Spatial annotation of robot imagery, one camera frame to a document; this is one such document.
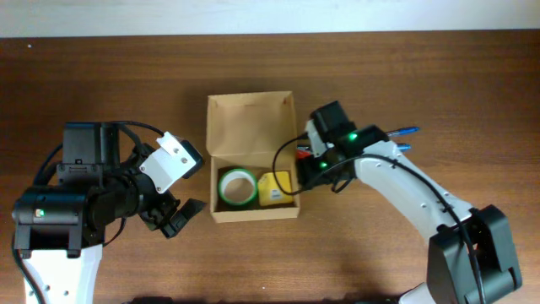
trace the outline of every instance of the box flap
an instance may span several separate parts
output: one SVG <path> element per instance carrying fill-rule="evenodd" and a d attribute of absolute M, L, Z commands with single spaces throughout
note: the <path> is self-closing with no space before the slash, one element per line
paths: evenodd
<path fill-rule="evenodd" d="M 275 153 L 297 136 L 290 91 L 211 95 L 207 119 L 212 156 Z"/>

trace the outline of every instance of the green led light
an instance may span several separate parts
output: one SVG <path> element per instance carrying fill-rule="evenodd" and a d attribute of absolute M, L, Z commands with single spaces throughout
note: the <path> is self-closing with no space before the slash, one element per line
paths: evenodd
<path fill-rule="evenodd" d="M 348 135 L 348 140 L 353 141 L 358 137 L 357 133 L 351 133 Z"/>
<path fill-rule="evenodd" d="M 45 210 L 44 209 L 36 209 L 34 212 L 35 217 L 43 217 L 45 216 Z"/>

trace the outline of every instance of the wood grain surface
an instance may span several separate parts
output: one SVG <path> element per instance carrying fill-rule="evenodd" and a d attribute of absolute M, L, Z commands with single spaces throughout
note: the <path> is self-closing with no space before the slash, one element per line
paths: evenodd
<path fill-rule="evenodd" d="M 207 95 L 292 90 L 298 128 L 340 100 L 357 126 L 409 125 L 408 157 L 455 195 L 510 219 L 524 286 L 540 298 L 540 31 L 150 36 L 0 40 L 0 302 L 24 301 L 8 250 L 14 201 L 65 121 L 129 119 L 205 151 Z M 138 130 L 153 143 L 155 136 Z M 124 155 L 131 148 L 122 140 Z M 178 182 L 209 199 L 209 166 Z M 302 194 L 295 220 L 214 224 L 171 240 L 138 217 L 104 250 L 94 302 L 135 296 L 319 301 L 395 295 L 425 280 L 427 246 L 376 191 Z M 107 231 L 110 237 L 118 223 Z"/>

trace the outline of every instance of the cardboard box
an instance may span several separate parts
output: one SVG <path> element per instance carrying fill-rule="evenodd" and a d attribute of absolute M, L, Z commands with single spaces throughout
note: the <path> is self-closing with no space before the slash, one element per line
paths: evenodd
<path fill-rule="evenodd" d="M 300 196 L 277 208 L 223 210 L 218 208 L 218 181 L 223 170 L 240 166 L 257 172 L 270 172 L 276 151 L 297 137 L 292 92 L 267 92 L 208 97 L 207 150 L 211 156 L 210 213 L 218 223 L 272 220 L 298 217 Z M 296 145 L 284 149 L 276 171 L 288 171 L 293 191 L 298 190 L 295 167 Z"/>

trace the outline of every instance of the black cable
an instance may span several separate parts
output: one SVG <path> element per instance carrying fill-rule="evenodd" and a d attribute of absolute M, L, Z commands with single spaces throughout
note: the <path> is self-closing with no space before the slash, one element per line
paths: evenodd
<path fill-rule="evenodd" d="M 297 138 L 293 138 L 293 139 L 290 139 L 288 142 L 286 142 L 285 144 L 282 144 L 281 147 L 279 147 L 278 151 L 276 152 L 276 155 L 273 156 L 273 161 L 272 161 L 272 173 L 273 173 L 273 179 L 276 180 L 276 184 L 278 184 L 278 187 L 279 187 L 279 190 L 281 190 L 282 193 L 285 193 L 287 195 L 290 195 L 290 196 L 293 196 L 293 195 L 296 195 L 296 194 L 300 194 L 302 192 L 304 192 L 305 190 L 304 189 L 300 189 L 300 190 L 296 190 L 294 192 L 288 192 L 288 191 L 285 191 L 283 189 L 283 187 L 281 187 L 281 184 L 278 182 L 278 176 L 276 175 L 276 160 L 278 160 L 278 155 L 279 153 L 281 152 L 281 150 L 285 149 L 285 147 L 287 147 L 289 144 L 297 141 L 297 140 L 300 140 L 300 139 L 307 139 L 307 133 L 302 133 L 300 136 L 298 136 Z"/>
<path fill-rule="evenodd" d="M 149 124 L 143 123 L 143 122 L 113 121 L 112 123 L 118 123 L 118 124 L 123 124 L 123 125 L 130 125 L 130 126 L 137 126 L 137 127 L 141 127 L 141 128 L 147 128 L 148 130 L 152 130 L 152 131 L 156 132 L 160 136 L 165 135 L 165 133 L 163 133 L 163 131 L 159 130 L 158 128 L 156 128 L 154 126 L 151 126 Z"/>
<path fill-rule="evenodd" d="M 348 179 L 347 181 L 345 181 L 345 182 L 343 183 L 343 185 L 341 185 L 338 189 L 336 189 L 336 186 L 338 185 L 338 183 L 337 183 L 337 182 L 334 182 L 334 184 L 332 185 L 332 189 L 331 189 L 331 190 L 332 190 L 333 193 L 340 193 L 340 192 L 343 191 L 343 189 L 346 188 L 346 187 L 349 185 L 349 183 L 351 183 L 352 181 L 353 181 L 353 179 L 352 179 L 352 178 L 349 178 L 349 179 Z"/>
<path fill-rule="evenodd" d="M 126 228 L 126 223 L 127 223 L 127 219 L 121 218 L 120 228 L 118 228 L 118 231 L 116 232 L 116 234 L 108 242 L 103 244 L 103 247 L 111 244 L 112 241 L 114 241 L 122 233 L 122 231 L 124 231 L 124 228 Z"/>
<path fill-rule="evenodd" d="M 60 165 L 61 161 L 53 161 L 50 163 L 47 168 L 41 173 L 35 181 L 34 185 L 46 186 L 51 181 L 52 177 L 57 173 L 57 166 Z"/>
<path fill-rule="evenodd" d="M 11 254 L 13 255 L 13 259 L 15 260 L 15 263 L 17 264 L 20 272 L 23 274 L 24 278 L 28 282 L 28 285 L 30 285 L 30 288 L 34 292 L 34 296 L 37 299 L 38 304 L 45 304 L 45 297 L 41 293 L 41 290 L 37 283 L 34 281 L 34 278 L 32 278 L 32 276 L 28 272 L 28 269 L 24 266 L 23 260 L 20 257 L 17 249 L 15 249 L 15 234 L 13 234 L 13 237 L 11 239 Z"/>
<path fill-rule="evenodd" d="M 273 171 L 274 179 L 276 180 L 276 184 L 278 185 L 279 189 L 283 193 L 288 194 L 288 195 L 296 195 L 296 194 L 304 192 L 307 189 L 311 189 L 315 185 L 317 180 L 319 178 L 321 178 L 322 176 L 324 176 L 325 174 L 327 174 L 329 171 L 332 171 L 332 170 L 334 170 L 334 169 L 336 169 L 336 168 L 338 168 L 340 166 L 343 166 L 343 165 L 349 163 L 350 161 L 359 160 L 359 159 L 371 158 L 371 159 L 376 159 L 376 160 L 384 160 L 384 161 L 386 161 L 388 163 L 393 164 L 396 167 L 399 167 L 399 168 L 407 171 L 412 176 L 418 178 L 423 184 L 425 184 L 429 188 L 429 190 L 431 190 L 431 192 L 437 197 L 437 199 L 439 199 L 440 203 L 443 204 L 443 206 L 445 207 L 446 212 L 448 212 L 450 214 L 451 218 L 456 222 L 456 226 L 457 226 L 457 229 L 460 232 L 460 235 L 462 236 L 462 240 L 463 240 L 463 242 L 465 242 L 465 245 L 467 246 L 469 262 L 471 264 L 472 272 L 474 274 L 474 279 L 475 279 L 476 284 L 477 284 L 478 296 L 479 296 L 479 299 L 480 299 L 480 303 L 481 304 L 486 304 L 487 303 L 486 302 L 485 290 L 483 288 L 482 276 L 481 276 L 481 273 L 480 273 L 480 265 L 478 263 L 478 258 L 477 258 L 477 252 L 474 249 L 474 245 L 473 245 L 473 242 L 471 241 L 471 237 L 469 236 L 469 234 L 468 234 L 467 230 L 465 229 L 465 227 L 463 226 L 462 222 L 457 217 L 457 214 L 452 209 L 452 206 L 450 206 L 450 204 L 448 202 L 446 202 L 445 198 L 443 198 L 443 196 L 437 191 L 437 189 L 435 189 L 435 187 L 431 184 L 431 182 L 429 182 L 427 179 L 425 179 L 423 176 L 418 174 L 413 169 L 401 164 L 397 160 L 393 160 L 391 158 L 381 156 L 381 155 L 373 155 L 373 154 L 357 155 L 355 157 L 351 157 L 351 158 L 347 158 L 346 160 L 339 161 L 338 163 L 333 164 L 332 166 L 326 168 L 324 171 L 319 172 L 315 177 L 313 177 L 309 182 L 307 182 L 300 190 L 294 191 L 292 193 L 288 193 L 288 192 L 284 191 L 284 189 L 281 187 L 281 184 L 279 183 L 279 181 L 278 181 L 278 179 L 276 177 L 276 170 L 275 170 L 276 159 L 278 158 L 279 152 L 281 152 L 281 150 L 285 146 L 287 146 L 288 144 L 294 142 L 295 140 L 303 138 L 304 136 L 305 136 L 305 133 L 300 135 L 298 138 L 291 139 L 290 141 L 288 141 L 287 143 L 282 145 L 278 149 L 278 151 L 276 152 L 276 155 L 273 158 L 272 171 Z"/>
<path fill-rule="evenodd" d="M 124 134 L 126 134 L 135 144 L 137 147 L 138 153 L 142 154 L 144 151 L 143 143 L 141 142 L 141 139 L 135 134 L 130 128 L 126 127 L 125 124 L 118 124 L 118 129 L 122 131 Z"/>
<path fill-rule="evenodd" d="M 59 144 L 50 154 L 49 156 L 47 156 L 45 162 L 43 163 L 43 165 L 41 165 L 40 169 L 37 171 L 37 174 L 35 175 L 34 177 L 34 184 L 36 184 L 39 180 L 40 180 L 40 177 L 41 175 L 43 174 L 43 171 L 45 170 L 45 168 L 47 167 L 47 164 L 49 163 L 49 161 L 52 160 L 52 158 L 54 157 L 54 155 L 56 153 L 58 153 L 58 151 L 60 151 L 62 149 L 62 146 L 63 144 Z"/>

